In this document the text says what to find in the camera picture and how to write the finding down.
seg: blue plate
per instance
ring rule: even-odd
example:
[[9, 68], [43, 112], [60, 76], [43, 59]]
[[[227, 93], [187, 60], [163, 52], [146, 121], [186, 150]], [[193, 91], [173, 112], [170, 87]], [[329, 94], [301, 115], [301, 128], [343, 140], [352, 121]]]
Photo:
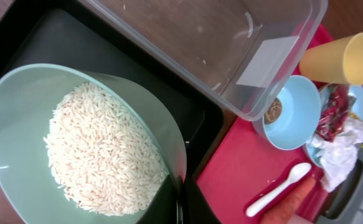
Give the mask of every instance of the blue plate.
[[[324, 86], [319, 92], [322, 106], [324, 106], [329, 99], [330, 92], [328, 90], [328, 85]], [[363, 121], [363, 86], [350, 86], [349, 95], [357, 98], [352, 107], [352, 111]], [[319, 152], [319, 149], [315, 147], [309, 147], [307, 144], [303, 145], [303, 149], [311, 161], [318, 167], [321, 167], [319, 163], [320, 157], [316, 156], [316, 154]]]

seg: red tray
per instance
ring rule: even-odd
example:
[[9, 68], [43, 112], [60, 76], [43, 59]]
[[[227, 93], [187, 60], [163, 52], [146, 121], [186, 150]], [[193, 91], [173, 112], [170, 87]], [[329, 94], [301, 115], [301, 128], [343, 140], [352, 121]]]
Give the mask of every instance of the red tray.
[[[323, 26], [319, 26], [310, 47], [332, 41]], [[211, 209], [222, 223], [258, 223], [261, 214], [276, 204], [296, 184], [288, 187], [261, 213], [253, 218], [245, 215], [246, 208], [261, 194], [282, 183], [289, 170], [300, 162], [310, 162], [302, 148], [282, 151], [259, 136], [251, 122], [240, 118], [234, 122], [219, 148], [199, 176], [197, 183]], [[313, 165], [308, 175], [319, 180], [320, 168]], [[328, 193], [317, 182], [301, 204], [297, 214], [314, 222]]]

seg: yellow cup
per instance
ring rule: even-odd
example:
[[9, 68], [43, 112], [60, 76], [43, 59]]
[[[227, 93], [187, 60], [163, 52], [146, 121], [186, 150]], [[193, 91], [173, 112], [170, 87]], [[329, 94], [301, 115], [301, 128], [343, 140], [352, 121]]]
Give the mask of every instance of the yellow cup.
[[299, 69], [313, 81], [363, 85], [363, 32], [308, 49]]

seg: white plastic spoon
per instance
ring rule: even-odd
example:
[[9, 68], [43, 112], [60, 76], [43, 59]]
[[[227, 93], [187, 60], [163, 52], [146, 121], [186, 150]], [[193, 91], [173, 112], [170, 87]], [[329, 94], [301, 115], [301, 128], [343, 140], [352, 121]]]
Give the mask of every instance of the white plastic spoon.
[[257, 200], [251, 206], [246, 209], [246, 215], [248, 217], [254, 217], [260, 210], [268, 205], [276, 196], [284, 191], [289, 185], [299, 181], [304, 175], [306, 175], [311, 169], [311, 164], [308, 162], [295, 165], [289, 172], [289, 176], [286, 181], [280, 184], [276, 189], [272, 190], [262, 198]]

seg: dark tray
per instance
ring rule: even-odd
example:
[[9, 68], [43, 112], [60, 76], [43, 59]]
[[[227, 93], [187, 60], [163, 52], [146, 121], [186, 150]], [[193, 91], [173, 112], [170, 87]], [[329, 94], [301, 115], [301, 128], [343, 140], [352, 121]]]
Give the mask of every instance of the dark tray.
[[[184, 223], [217, 221], [191, 178], [205, 166], [201, 161], [222, 127], [223, 114], [217, 105], [74, 0], [16, 0], [9, 8], [0, 22], [0, 77], [30, 63], [116, 75], [153, 93], [173, 115], [186, 141]], [[158, 209], [146, 214], [146, 223], [159, 223], [163, 208], [158, 204]], [[174, 220], [173, 215], [164, 220]]]

